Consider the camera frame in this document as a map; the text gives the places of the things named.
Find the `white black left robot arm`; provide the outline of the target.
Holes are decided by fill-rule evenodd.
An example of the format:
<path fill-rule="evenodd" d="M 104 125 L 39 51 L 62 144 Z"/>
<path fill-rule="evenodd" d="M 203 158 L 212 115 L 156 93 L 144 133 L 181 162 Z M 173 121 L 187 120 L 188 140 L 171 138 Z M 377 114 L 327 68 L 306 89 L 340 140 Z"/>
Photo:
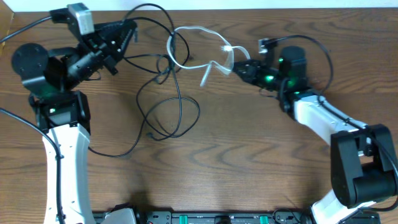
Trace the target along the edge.
<path fill-rule="evenodd" d="M 47 206 L 45 223 L 95 223 L 90 205 L 87 152 L 90 143 L 88 99 L 75 87 L 106 68 L 117 74 L 137 24 L 128 19 L 95 24 L 81 35 L 75 24 L 76 47 L 46 50 L 39 44 L 20 46 L 12 67 L 30 91 L 47 155 Z"/>

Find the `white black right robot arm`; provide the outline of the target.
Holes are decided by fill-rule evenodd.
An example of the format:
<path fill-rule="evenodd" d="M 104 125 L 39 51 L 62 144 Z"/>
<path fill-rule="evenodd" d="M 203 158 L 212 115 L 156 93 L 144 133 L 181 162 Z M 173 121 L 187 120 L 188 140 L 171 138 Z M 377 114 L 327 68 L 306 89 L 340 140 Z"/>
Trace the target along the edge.
<path fill-rule="evenodd" d="M 271 60 L 236 62 L 242 81 L 277 92 L 281 110 L 330 146 L 332 189 L 298 223 L 379 223 L 383 208 L 374 204 L 397 195 L 397 155 L 383 124 L 355 120 L 314 90 L 301 47 L 282 49 L 278 68 Z"/>

